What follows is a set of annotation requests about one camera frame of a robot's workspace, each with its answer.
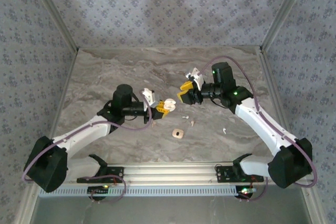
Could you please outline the aluminium front mounting rail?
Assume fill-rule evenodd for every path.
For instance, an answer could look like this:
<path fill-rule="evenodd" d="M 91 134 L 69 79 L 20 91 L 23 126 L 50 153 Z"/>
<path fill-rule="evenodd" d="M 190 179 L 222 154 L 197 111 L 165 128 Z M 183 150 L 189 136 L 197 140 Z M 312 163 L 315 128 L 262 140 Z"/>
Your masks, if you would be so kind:
<path fill-rule="evenodd" d="M 123 179 L 130 186 L 216 185 L 215 166 L 232 166 L 231 162 L 166 162 L 109 164 L 123 167 Z"/>

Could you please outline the aluminium corner post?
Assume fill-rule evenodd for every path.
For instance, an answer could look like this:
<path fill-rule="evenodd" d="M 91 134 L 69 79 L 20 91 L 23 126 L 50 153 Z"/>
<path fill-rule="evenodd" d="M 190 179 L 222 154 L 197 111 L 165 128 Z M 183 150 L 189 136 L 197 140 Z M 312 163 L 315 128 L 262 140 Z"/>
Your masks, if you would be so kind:
<path fill-rule="evenodd" d="M 78 52 L 78 47 L 71 36 L 70 31 L 68 30 L 65 22 L 63 21 L 60 12 L 58 11 L 56 5 L 53 3 L 53 0 L 41 0 L 44 7 L 46 8 L 49 16 L 53 20 L 55 26 L 57 27 L 58 31 L 60 32 L 61 36 L 65 40 L 68 48 L 73 52 Z"/>
<path fill-rule="evenodd" d="M 297 0 L 282 1 L 274 20 L 272 21 L 262 43 L 260 44 L 260 50 L 262 53 L 265 53 L 270 48 L 296 2 Z"/>

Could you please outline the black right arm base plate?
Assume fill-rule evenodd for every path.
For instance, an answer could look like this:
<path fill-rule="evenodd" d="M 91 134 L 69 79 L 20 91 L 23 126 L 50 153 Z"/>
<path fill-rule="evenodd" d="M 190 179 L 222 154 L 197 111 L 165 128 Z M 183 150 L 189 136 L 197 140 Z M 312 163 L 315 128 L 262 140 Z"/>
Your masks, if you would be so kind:
<path fill-rule="evenodd" d="M 237 166 L 225 166 L 216 164 L 215 167 L 216 177 L 218 183 L 258 183 L 264 182 L 262 176 L 247 175 Z"/>

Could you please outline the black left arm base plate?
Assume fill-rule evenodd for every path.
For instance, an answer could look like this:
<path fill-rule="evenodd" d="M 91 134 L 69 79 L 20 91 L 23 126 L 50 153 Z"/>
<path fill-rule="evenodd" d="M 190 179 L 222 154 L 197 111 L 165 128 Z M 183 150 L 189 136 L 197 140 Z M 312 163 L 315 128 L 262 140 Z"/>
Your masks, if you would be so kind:
<path fill-rule="evenodd" d="M 105 166 L 100 167 L 95 175 L 92 176 L 92 179 L 78 178 L 77 183 L 105 183 L 105 184 L 122 184 L 122 181 L 119 177 L 123 178 L 124 167 L 112 167 Z"/>

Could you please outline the aluminium lower frame leg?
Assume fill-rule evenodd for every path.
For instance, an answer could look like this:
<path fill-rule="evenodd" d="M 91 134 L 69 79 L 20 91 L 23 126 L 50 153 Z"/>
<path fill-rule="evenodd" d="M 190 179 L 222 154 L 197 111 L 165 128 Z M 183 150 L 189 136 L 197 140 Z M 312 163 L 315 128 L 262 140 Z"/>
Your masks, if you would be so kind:
<path fill-rule="evenodd" d="M 302 188 L 304 201 L 307 206 L 310 220 L 312 224 L 320 224 L 320 213 L 316 201 L 316 195 L 313 188 Z"/>
<path fill-rule="evenodd" d="M 14 224 L 30 224 L 38 194 L 39 187 L 35 184 L 25 188 L 18 206 Z"/>

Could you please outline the black controller board with led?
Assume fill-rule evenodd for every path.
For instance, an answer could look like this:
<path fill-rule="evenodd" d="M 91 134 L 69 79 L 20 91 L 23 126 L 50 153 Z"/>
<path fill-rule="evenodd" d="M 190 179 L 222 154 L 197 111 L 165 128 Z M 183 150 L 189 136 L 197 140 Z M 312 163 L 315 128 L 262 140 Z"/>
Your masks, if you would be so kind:
<path fill-rule="evenodd" d="M 241 200 L 250 200 L 253 196 L 253 193 L 257 191 L 256 188 L 252 186 L 236 186 L 237 196 L 235 196 L 237 199 Z"/>
<path fill-rule="evenodd" d="M 107 194 L 109 191 L 109 187 L 107 186 L 89 186 L 87 188 L 87 194 L 89 195 L 102 195 L 102 194 Z"/>

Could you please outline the pale round earbud charging case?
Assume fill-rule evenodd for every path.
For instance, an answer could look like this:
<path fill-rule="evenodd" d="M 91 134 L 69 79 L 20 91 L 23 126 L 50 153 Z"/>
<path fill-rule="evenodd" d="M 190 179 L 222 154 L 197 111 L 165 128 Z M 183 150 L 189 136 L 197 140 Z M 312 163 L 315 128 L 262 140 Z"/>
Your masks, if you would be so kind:
<path fill-rule="evenodd" d="M 174 99 L 168 98 L 164 101 L 164 109 L 170 112 L 176 109 L 176 101 Z"/>

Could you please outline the grey metal lower panel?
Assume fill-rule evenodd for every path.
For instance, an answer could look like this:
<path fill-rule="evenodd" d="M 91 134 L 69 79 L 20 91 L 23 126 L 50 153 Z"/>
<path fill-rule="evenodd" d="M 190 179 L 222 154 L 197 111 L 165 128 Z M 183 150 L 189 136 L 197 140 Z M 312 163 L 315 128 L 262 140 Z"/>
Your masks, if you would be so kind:
<path fill-rule="evenodd" d="M 300 194 L 234 197 L 125 197 L 93 204 L 87 197 L 39 198 L 30 224 L 312 224 Z"/>

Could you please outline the aluminium table side rail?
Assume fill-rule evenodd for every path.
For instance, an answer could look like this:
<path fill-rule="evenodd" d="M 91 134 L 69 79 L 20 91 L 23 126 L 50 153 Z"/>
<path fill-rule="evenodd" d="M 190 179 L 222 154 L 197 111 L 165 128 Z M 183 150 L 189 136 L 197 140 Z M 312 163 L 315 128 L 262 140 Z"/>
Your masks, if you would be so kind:
<path fill-rule="evenodd" d="M 281 97 L 278 91 L 278 86 L 276 84 L 275 77 L 272 73 L 272 69 L 269 60 L 267 58 L 267 55 L 261 49 L 257 49 L 257 53 L 259 56 L 260 66 L 262 68 L 262 72 L 264 74 L 267 83 L 270 99 L 272 101 L 272 106 L 275 112 L 275 120 L 289 133 L 293 134 L 295 137 L 298 137 L 298 135 L 296 133 L 293 133 L 289 127 L 289 123 L 286 118 Z"/>
<path fill-rule="evenodd" d="M 57 125 L 58 125 L 58 121 L 59 121 L 59 118 L 60 118 L 60 115 L 61 115 L 61 112 L 62 112 L 62 109 L 63 109 L 63 106 L 64 106 L 64 102 L 65 102 L 65 97 L 66 97 L 66 93 L 67 93 L 67 89 L 68 89 L 68 86 L 69 86 L 69 81 L 70 81 L 70 78 L 71 78 L 71 75 L 72 75 L 72 71 L 74 69 L 74 65 L 75 65 L 75 62 L 76 62 L 76 58 L 77 58 L 77 55 L 78 55 L 78 51 L 79 49 L 77 49 L 75 51 L 75 54 L 74 54 L 74 57 L 71 61 L 71 64 L 69 66 L 69 71 L 67 73 L 67 77 L 66 77 L 66 80 L 65 80 L 65 84 L 63 86 L 63 89 L 62 89 L 62 94 L 61 94 L 61 97 L 60 97 L 60 101 L 59 101 L 59 104 L 57 106 L 57 110 L 56 110 L 56 114 L 55 114 L 55 118 L 53 120 L 53 123 L 51 125 L 51 129 L 50 129 L 50 132 L 48 134 L 48 137 L 49 138 L 52 138 L 53 135 L 55 134 L 56 132 L 56 129 L 57 129 Z"/>

